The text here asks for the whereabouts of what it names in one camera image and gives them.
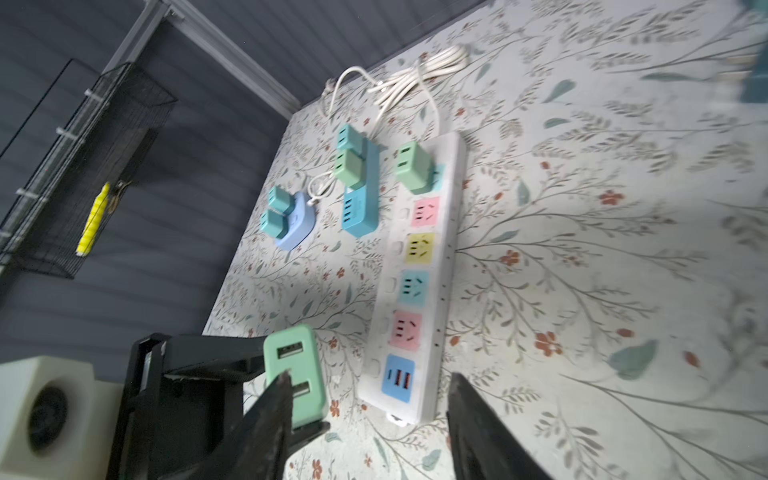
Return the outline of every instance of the tabletop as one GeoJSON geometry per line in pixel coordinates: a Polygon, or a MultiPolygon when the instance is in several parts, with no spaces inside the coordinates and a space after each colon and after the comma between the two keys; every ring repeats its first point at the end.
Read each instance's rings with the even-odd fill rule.
{"type": "Polygon", "coordinates": [[[768,109],[717,77],[766,34],[735,2],[497,0],[373,72],[471,52],[430,82],[469,154],[439,414],[408,428],[356,383],[396,149],[435,114],[417,89],[384,118],[377,231],[341,230],[337,182],[287,253],[258,230],[266,192],[306,187],[339,126],[366,131],[377,108],[356,79],[332,120],[296,113],[205,329],[314,328],[332,427],[286,477],[452,478],[458,371],[553,478],[768,478],[768,109]]]}

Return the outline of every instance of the yellow object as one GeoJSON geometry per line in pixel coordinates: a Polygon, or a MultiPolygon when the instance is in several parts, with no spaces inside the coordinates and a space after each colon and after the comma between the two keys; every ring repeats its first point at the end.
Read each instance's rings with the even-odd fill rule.
{"type": "Polygon", "coordinates": [[[88,214],[88,221],[85,222],[85,228],[83,229],[83,236],[80,237],[80,243],[78,243],[77,256],[85,257],[91,252],[91,248],[94,246],[96,240],[96,232],[98,232],[98,226],[101,224],[101,218],[104,216],[104,211],[107,209],[107,195],[109,194],[109,182],[104,184],[101,188],[101,193],[96,196],[94,205],[91,207],[91,212],[88,214]]]}

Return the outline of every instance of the floral tablecloth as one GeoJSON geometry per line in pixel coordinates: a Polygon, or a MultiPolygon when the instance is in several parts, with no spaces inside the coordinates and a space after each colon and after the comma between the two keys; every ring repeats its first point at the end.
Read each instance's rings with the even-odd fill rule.
{"type": "MultiPolygon", "coordinates": [[[[332,429],[286,477],[451,478],[459,371],[553,478],[768,478],[768,108],[717,81],[767,35],[725,0],[497,0],[379,68],[472,53],[432,85],[469,145],[440,413],[400,428],[356,395],[394,154],[435,125],[415,93],[376,138],[379,229],[341,230],[337,184],[286,253],[258,231],[262,194],[207,324],[315,329],[332,429]]],[[[343,122],[366,130],[364,88],[344,87],[332,121],[293,116],[263,192],[325,171],[343,122]]]]}

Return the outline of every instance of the wire basket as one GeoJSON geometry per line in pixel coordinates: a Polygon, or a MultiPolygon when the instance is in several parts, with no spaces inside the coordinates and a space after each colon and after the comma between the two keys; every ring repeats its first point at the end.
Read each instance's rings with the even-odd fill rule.
{"type": "MultiPolygon", "coordinates": [[[[104,73],[90,92],[89,101],[99,102],[101,110],[72,139],[71,158],[61,162],[61,172],[53,175],[16,227],[16,237],[23,239],[18,248],[4,252],[23,270],[74,278],[88,258],[75,252],[94,199],[109,182],[111,206],[117,205],[119,187],[131,182],[176,102],[134,64],[104,73]]],[[[35,175],[50,174],[40,171],[43,167],[35,175]]],[[[104,213],[94,243],[113,212],[110,207],[104,213]]]]}

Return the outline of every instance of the green usb charger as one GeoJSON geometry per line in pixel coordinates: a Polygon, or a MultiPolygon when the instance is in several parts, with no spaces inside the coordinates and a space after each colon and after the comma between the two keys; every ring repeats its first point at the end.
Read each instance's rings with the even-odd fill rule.
{"type": "Polygon", "coordinates": [[[264,366],[267,383],[286,370],[290,374],[295,429],[325,416],[326,386],[311,328],[298,325],[268,335],[264,340],[264,366]]]}

